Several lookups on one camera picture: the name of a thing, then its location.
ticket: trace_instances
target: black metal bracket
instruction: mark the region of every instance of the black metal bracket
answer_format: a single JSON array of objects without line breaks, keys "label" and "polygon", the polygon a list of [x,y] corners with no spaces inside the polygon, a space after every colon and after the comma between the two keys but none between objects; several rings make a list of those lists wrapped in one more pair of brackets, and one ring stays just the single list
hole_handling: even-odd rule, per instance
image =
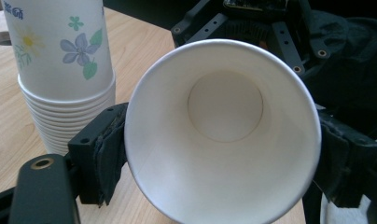
[{"label": "black metal bracket", "polygon": [[105,109],[69,143],[72,163],[80,167],[82,203],[109,204],[127,161],[124,123],[128,103]]},{"label": "black metal bracket", "polygon": [[172,37],[177,48],[211,38],[241,40],[279,57],[301,79],[312,76],[330,53],[319,38],[320,30],[313,22],[309,3],[307,0],[290,0],[285,10],[274,8],[274,11],[272,7],[245,10],[243,7],[223,7],[221,1],[202,0],[171,29]]}]

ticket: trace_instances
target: yellow flower print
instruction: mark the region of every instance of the yellow flower print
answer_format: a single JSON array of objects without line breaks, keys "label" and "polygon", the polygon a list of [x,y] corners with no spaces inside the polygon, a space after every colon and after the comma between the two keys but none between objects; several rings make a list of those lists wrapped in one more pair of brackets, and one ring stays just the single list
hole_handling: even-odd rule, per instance
[{"label": "yellow flower print", "polygon": [[31,27],[26,26],[25,29],[22,29],[20,26],[14,26],[15,31],[18,35],[18,43],[22,50],[30,55],[34,55],[38,57],[40,55],[39,50],[44,48],[45,45],[43,44],[42,37],[36,35]]}]

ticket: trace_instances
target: cup lip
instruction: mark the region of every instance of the cup lip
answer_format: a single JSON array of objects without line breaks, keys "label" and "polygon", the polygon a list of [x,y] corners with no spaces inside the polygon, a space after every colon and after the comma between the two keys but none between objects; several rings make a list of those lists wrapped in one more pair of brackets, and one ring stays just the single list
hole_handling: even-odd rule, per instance
[{"label": "cup lip", "polygon": [[55,144],[59,144],[61,146],[67,145],[68,142],[73,138],[70,136],[59,137],[59,136],[53,136],[53,135],[48,135],[48,134],[44,134],[43,136],[45,136],[51,142],[54,142]]},{"label": "cup lip", "polygon": [[[143,83],[146,82],[149,79],[149,76],[147,76],[147,74],[151,73],[154,69],[156,69],[156,67],[160,66],[159,63],[165,63],[166,61],[169,61],[176,54],[180,54],[180,53],[184,52],[185,50],[191,49],[191,48],[205,47],[205,45],[207,45],[207,44],[212,44],[212,45],[215,45],[215,44],[239,45],[241,47],[247,47],[247,48],[250,48],[250,49],[255,49],[255,51],[260,51],[261,53],[263,53],[263,56],[270,61],[274,61],[276,63],[281,62],[280,59],[278,59],[276,56],[272,55],[270,52],[266,51],[265,49],[260,49],[260,48],[253,46],[253,45],[249,45],[249,44],[241,42],[241,41],[235,41],[235,40],[229,40],[229,39],[207,39],[207,40],[201,40],[201,41],[189,43],[187,45],[184,45],[182,47],[179,47],[178,49],[174,49],[173,51],[167,53],[166,55],[161,57],[158,61],[153,63],[153,65],[145,72],[145,74],[140,79],[139,83],[136,85],[136,88],[134,89],[133,95],[132,95],[131,100],[130,100],[130,106],[128,106],[127,119],[126,119],[126,125],[125,125],[125,134],[124,134],[124,138],[125,138],[125,142],[126,142],[128,164],[129,164],[129,166],[130,166],[130,168],[133,172],[133,177],[134,177],[139,189],[144,192],[144,195],[147,197],[147,199],[155,207],[157,207],[164,215],[166,215],[167,217],[170,217],[170,218],[172,218],[172,219],[174,219],[178,222],[183,222],[183,223],[187,222],[187,220],[185,220],[184,217],[175,216],[175,214],[171,211],[171,209],[164,210],[165,207],[160,205],[160,202],[158,202],[158,199],[151,197],[152,195],[148,195],[150,193],[147,190],[147,186],[144,186],[144,183],[141,180],[141,177],[139,177],[137,175],[140,172],[142,172],[142,167],[140,167],[140,166],[138,167],[138,164],[135,164],[135,162],[133,161],[132,153],[135,151],[135,146],[133,145],[133,142],[130,140],[130,136],[127,133],[130,132],[131,126],[135,125],[132,122],[130,122],[130,115],[134,114],[134,111],[139,109],[139,108],[134,107],[134,100],[137,100],[137,99],[135,99],[135,97],[136,97],[136,95],[138,95],[138,92],[139,92],[141,86],[143,85]],[[284,67],[285,69],[290,69],[286,64],[279,64],[279,65]],[[306,98],[310,101],[311,100],[310,94],[306,90],[306,88],[302,84],[302,82],[300,82],[300,79],[297,76],[293,76],[291,78],[296,80],[296,82],[298,83],[298,87],[300,88],[300,91],[303,91],[303,93],[305,94],[305,96],[303,96],[303,98]],[[314,105],[310,105],[308,111],[311,113],[311,116],[314,116],[314,118],[315,118],[316,109],[315,109]],[[315,133],[315,137],[314,137],[315,141],[313,142],[314,147],[315,147],[315,151],[314,151],[314,155],[313,155],[314,157],[311,158],[311,161],[314,161],[314,163],[312,163],[310,165],[310,167],[308,167],[309,170],[308,170],[308,173],[305,176],[305,179],[302,179],[302,181],[300,181],[300,183],[302,182],[302,185],[300,185],[300,188],[297,190],[297,193],[294,196],[290,196],[290,197],[288,197],[288,199],[286,199],[286,203],[288,203],[288,205],[286,205],[284,207],[279,206],[274,215],[263,217],[262,221],[272,222],[272,221],[275,221],[277,218],[281,217],[289,209],[291,209],[291,207],[293,207],[294,204],[296,204],[299,201],[300,197],[303,195],[305,190],[309,187],[309,185],[312,181],[312,179],[310,179],[309,176],[314,176],[314,172],[315,172],[315,169],[316,169],[316,166],[317,166],[316,161],[318,160],[318,158],[320,156],[321,134],[320,134],[320,124],[317,121],[314,121],[314,126],[312,127],[312,130]]]},{"label": "cup lip", "polygon": [[47,127],[40,123],[38,120],[34,120],[36,128],[41,130],[41,133],[47,134],[47,133],[53,133],[58,134],[59,136],[75,136],[78,132],[80,132],[81,129],[70,129],[70,130],[56,130],[51,129],[50,127]]},{"label": "cup lip", "polygon": [[[102,106],[107,108],[106,105],[107,105],[107,102],[102,104]],[[27,103],[27,106],[29,107],[29,109],[30,109],[30,111],[31,111],[31,113],[34,117],[41,118],[42,120],[49,121],[49,125],[53,125],[53,124],[51,124],[53,122],[54,124],[59,123],[60,126],[65,124],[65,123],[80,123],[80,122],[83,122],[83,121],[88,121],[88,120],[94,119],[99,113],[102,112],[102,107],[100,106],[97,110],[94,110],[91,113],[80,116],[80,117],[72,117],[72,118],[58,117],[58,118],[54,118],[54,117],[51,117],[49,115],[42,114],[40,111],[36,110],[36,108],[33,108],[33,106],[30,105],[29,103]]]},{"label": "cup lip", "polygon": [[110,91],[110,89],[112,89],[116,85],[116,74],[115,74],[115,70],[113,69],[112,79],[111,79],[109,85],[107,86],[107,88],[105,88],[103,91],[97,92],[93,96],[88,97],[88,98],[84,98],[82,100],[72,100],[72,101],[58,101],[58,100],[53,100],[53,99],[47,99],[47,98],[42,98],[41,96],[38,96],[38,95],[32,93],[21,82],[20,74],[18,74],[18,83],[19,83],[22,91],[25,92],[25,94],[27,94],[31,98],[37,100],[38,102],[41,102],[42,104],[45,104],[45,105],[78,106],[78,105],[87,104],[88,102],[96,101],[100,97],[106,95]]},{"label": "cup lip", "polygon": [[59,146],[57,144],[50,142],[48,139],[44,140],[44,137],[41,136],[41,135],[40,135],[40,137],[42,138],[43,145],[45,146],[46,151],[48,153],[57,153],[57,154],[60,154],[60,155],[63,155],[63,156],[66,153],[68,153],[69,148],[68,148],[67,144],[66,144],[66,147],[65,146]]},{"label": "cup lip", "polygon": [[39,108],[40,110],[47,111],[52,114],[65,114],[69,116],[75,116],[76,114],[80,115],[84,112],[88,114],[91,111],[95,110],[95,107],[104,104],[112,97],[114,98],[116,91],[115,88],[111,88],[100,98],[96,99],[93,102],[88,102],[86,105],[80,107],[43,104],[43,102],[38,102],[35,98],[31,97],[31,95],[28,95],[25,91],[22,91],[22,94],[28,103],[35,106],[36,108]]},{"label": "cup lip", "polygon": [[40,124],[42,127],[46,128],[46,129],[53,130],[53,131],[56,131],[56,132],[65,132],[65,133],[80,131],[82,129],[81,127],[84,128],[86,126],[86,124],[88,124],[90,122],[91,122],[91,120],[89,119],[89,120],[84,120],[81,123],[76,123],[75,126],[62,126],[62,125],[56,126],[56,125],[52,125],[52,124],[47,123],[46,120],[36,119],[36,123]]},{"label": "cup lip", "polygon": [[64,147],[65,145],[67,146],[67,143],[69,141],[60,141],[59,139],[55,139],[55,138],[52,138],[50,136],[45,136],[43,135],[44,139],[47,140],[49,143],[53,144],[55,147],[58,146],[58,147]]},{"label": "cup lip", "polygon": [[52,118],[59,117],[59,118],[64,118],[64,119],[77,119],[77,118],[82,119],[104,108],[105,105],[108,104],[108,100],[109,100],[109,97],[106,96],[102,102],[99,102],[99,104],[89,105],[89,109],[78,110],[78,111],[63,111],[61,109],[61,112],[49,111],[47,109],[44,109],[43,106],[38,105],[36,102],[32,101],[31,98],[26,98],[26,103],[28,106],[31,107],[32,110],[35,110],[36,112],[40,113],[43,116],[48,116],[48,117],[51,116]]}]

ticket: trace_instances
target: black cloth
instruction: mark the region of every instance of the black cloth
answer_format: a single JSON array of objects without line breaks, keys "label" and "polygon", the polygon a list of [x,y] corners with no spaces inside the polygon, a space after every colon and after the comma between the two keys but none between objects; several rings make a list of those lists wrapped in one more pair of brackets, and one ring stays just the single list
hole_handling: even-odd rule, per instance
[{"label": "black cloth", "polygon": [[377,19],[377,0],[308,0],[308,2],[312,9],[326,11],[345,18]]},{"label": "black cloth", "polygon": [[315,101],[326,106],[377,110],[377,20],[344,18],[313,10],[330,58],[305,80]]}]

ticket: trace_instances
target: cup rim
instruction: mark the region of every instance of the cup rim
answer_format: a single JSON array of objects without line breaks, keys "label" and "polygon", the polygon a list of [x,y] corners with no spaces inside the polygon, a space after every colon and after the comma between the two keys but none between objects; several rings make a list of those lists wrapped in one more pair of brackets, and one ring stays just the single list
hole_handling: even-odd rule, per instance
[{"label": "cup rim", "polygon": [[[230,61],[233,61],[231,65],[223,64]],[[267,72],[261,70],[263,66],[269,66]],[[251,76],[252,80],[259,81],[260,84],[274,80],[286,81],[261,87],[261,91],[270,94],[264,96],[268,97],[264,103],[268,104],[267,108],[284,108],[287,112],[274,110],[268,115],[266,122],[262,120],[259,124],[263,129],[233,143],[212,141],[209,137],[199,134],[187,116],[187,98],[192,90],[188,83],[195,84],[200,74],[210,74],[215,69],[217,72],[221,69],[225,69],[223,72],[235,72],[236,69],[239,71],[236,74]],[[167,80],[170,74],[174,74],[173,78],[170,78],[172,81]],[[281,90],[271,94],[269,89],[276,90],[277,87]],[[297,103],[299,109],[284,102],[290,96],[285,93],[297,97],[294,104]],[[165,100],[165,97],[171,95],[173,97]],[[286,125],[279,125],[278,121],[284,120]],[[267,129],[267,124],[271,124],[272,127]],[[285,137],[283,133],[296,124],[297,129],[294,130],[300,132],[290,132],[288,137]],[[182,126],[185,129],[177,133]],[[298,144],[295,145],[289,137],[297,137],[302,130],[305,131],[305,137],[297,139]],[[275,134],[263,141],[266,143],[261,143],[267,150],[253,148],[252,140],[258,141],[265,133]],[[242,222],[269,223],[291,209],[309,187],[320,155],[321,134],[311,96],[291,68],[259,47],[229,39],[207,39],[172,50],[145,72],[136,85],[128,106],[124,139],[128,164],[136,184],[164,215],[181,223],[231,223],[234,220],[239,222],[235,218],[241,218]],[[234,149],[234,155],[230,152],[231,149]],[[239,156],[239,150],[248,154]],[[266,159],[282,159],[282,156],[269,156],[278,155],[276,152],[284,152],[283,155],[293,152],[296,153],[293,155],[300,156],[301,160],[295,159],[298,162],[292,165],[290,162],[296,157],[289,154],[288,158],[276,164],[275,160],[259,160],[258,152],[266,155]],[[271,174],[263,177],[265,174],[261,171],[269,170],[273,171],[272,177],[268,178]],[[284,184],[288,187],[286,190],[281,186]],[[268,190],[275,193],[270,195],[269,201],[265,199]]]},{"label": "cup rim", "polygon": [[39,108],[43,111],[47,111],[50,113],[60,113],[60,114],[66,114],[66,115],[67,114],[75,115],[76,113],[79,114],[80,112],[84,112],[84,111],[90,113],[92,110],[94,110],[93,108],[95,108],[96,106],[103,104],[110,98],[114,99],[116,97],[115,88],[111,88],[109,89],[108,92],[106,92],[106,94],[104,94],[102,97],[100,97],[99,99],[93,102],[88,102],[86,105],[83,104],[83,106],[79,106],[79,107],[71,107],[71,106],[66,106],[66,105],[43,104],[43,102],[38,102],[35,98],[31,97],[31,95],[28,95],[25,91],[22,91],[22,94],[24,98],[27,101],[30,101],[30,103],[36,108]]},{"label": "cup rim", "polygon": [[64,118],[64,119],[76,119],[76,118],[83,118],[83,117],[86,118],[86,116],[92,115],[93,113],[104,108],[105,105],[109,103],[108,101],[109,101],[109,97],[106,96],[105,99],[102,102],[100,102],[100,104],[92,105],[90,106],[89,109],[72,111],[72,112],[69,112],[69,111],[55,112],[55,111],[46,110],[42,106],[39,106],[35,102],[33,102],[32,99],[26,98],[26,103],[30,105],[32,110],[35,110],[39,114],[43,116],[48,116],[51,118],[57,117],[57,118]]},{"label": "cup rim", "polygon": [[51,143],[50,141],[47,141],[47,139],[45,141],[43,139],[43,136],[40,135],[40,137],[42,138],[43,145],[45,146],[45,150],[48,153],[57,153],[57,154],[60,154],[62,156],[64,156],[66,153],[68,153],[68,151],[69,151],[68,147],[57,146],[57,145]]},{"label": "cup rim", "polygon": [[85,105],[88,102],[96,101],[97,99],[101,98],[102,96],[106,95],[113,87],[116,85],[116,74],[115,70],[113,69],[113,76],[112,79],[103,91],[97,92],[91,97],[84,98],[82,100],[72,100],[72,101],[58,101],[53,99],[46,99],[41,96],[38,96],[31,91],[29,91],[22,83],[20,74],[18,74],[18,83],[21,87],[21,90],[24,91],[29,97],[33,98],[34,100],[37,100],[38,102],[41,102],[45,105],[65,105],[65,106],[78,106],[78,105]]},{"label": "cup rim", "polygon": [[72,136],[74,137],[77,133],[79,133],[82,128],[79,129],[71,129],[71,130],[55,130],[51,129],[50,127],[45,126],[44,124],[40,123],[38,120],[34,119],[34,124],[36,128],[40,129],[43,134],[47,133],[53,133],[53,134],[58,134],[59,136]]},{"label": "cup rim", "polygon": [[83,122],[83,121],[92,120],[97,115],[99,115],[99,113],[102,112],[102,109],[100,107],[100,109],[98,109],[96,111],[93,111],[93,113],[87,114],[87,115],[82,116],[82,117],[76,117],[76,118],[54,118],[54,117],[51,117],[51,116],[48,116],[48,115],[41,114],[41,112],[37,111],[35,108],[33,108],[29,104],[27,104],[27,106],[29,107],[29,109],[30,109],[30,111],[31,111],[31,113],[32,113],[32,115],[34,117],[41,118],[44,121],[49,121],[50,125],[52,125],[51,124],[52,122],[59,123],[60,126],[62,126],[65,123],[75,123],[75,124],[77,124],[77,123],[80,123],[80,122]]}]

